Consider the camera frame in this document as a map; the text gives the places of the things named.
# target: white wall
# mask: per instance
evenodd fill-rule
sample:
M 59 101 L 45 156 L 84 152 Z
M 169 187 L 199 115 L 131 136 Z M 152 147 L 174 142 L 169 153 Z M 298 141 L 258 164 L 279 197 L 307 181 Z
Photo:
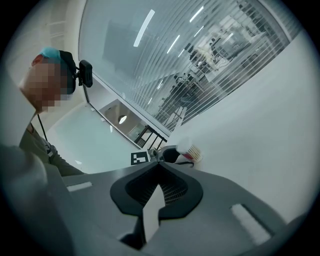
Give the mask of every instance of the white wall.
M 320 61 L 305 31 L 236 91 L 176 129 L 203 151 L 195 168 L 238 183 L 289 222 L 319 189 Z
M 131 153 L 139 151 L 100 118 L 90 105 L 82 103 L 46 132 L 61 157 L 87 174 L 129 167 Z

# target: white cup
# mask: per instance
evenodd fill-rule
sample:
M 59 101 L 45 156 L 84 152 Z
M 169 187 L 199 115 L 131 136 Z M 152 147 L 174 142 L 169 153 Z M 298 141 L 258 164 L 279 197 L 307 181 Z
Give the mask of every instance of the white cup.
M 193 144 L 189 137 L 181 139 L 175 149 L 185 158 L 194 163 L 199 163 L 202 160 L 203 156 L 201 150 Z

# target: person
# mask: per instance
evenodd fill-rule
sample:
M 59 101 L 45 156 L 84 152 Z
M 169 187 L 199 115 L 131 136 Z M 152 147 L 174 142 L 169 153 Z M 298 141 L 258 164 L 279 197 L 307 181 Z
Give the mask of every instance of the person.
M 31 63 L 19 88 L 28 101 L 34 106 L 35 114 L 47 111 L 58 101 L 66 100 L 76 88 L 76 64 L 72 54 L 46 47 Z M 30 123 L 22 136 L 19 147 L 32 152 L 44 164 L 54 165 L 61 176 L 84 174 L 68 164 L 59 154 L 56 147 L 43 139 Z

